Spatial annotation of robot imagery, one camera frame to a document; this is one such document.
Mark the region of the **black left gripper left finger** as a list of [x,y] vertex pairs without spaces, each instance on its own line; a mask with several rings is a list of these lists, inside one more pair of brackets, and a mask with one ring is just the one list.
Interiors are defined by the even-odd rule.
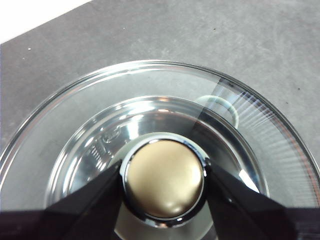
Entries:
[[122,190],[121,161],[56,203],[38,210],[2,211],[2,240],[107,240],[114,232]]

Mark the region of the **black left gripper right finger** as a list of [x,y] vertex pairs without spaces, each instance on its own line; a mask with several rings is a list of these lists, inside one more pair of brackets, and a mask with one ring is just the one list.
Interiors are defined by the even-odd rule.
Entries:
[[318,240],[319,208],[292,208],[247,187],[215,163],[207,168],[207,202],[220,240]]

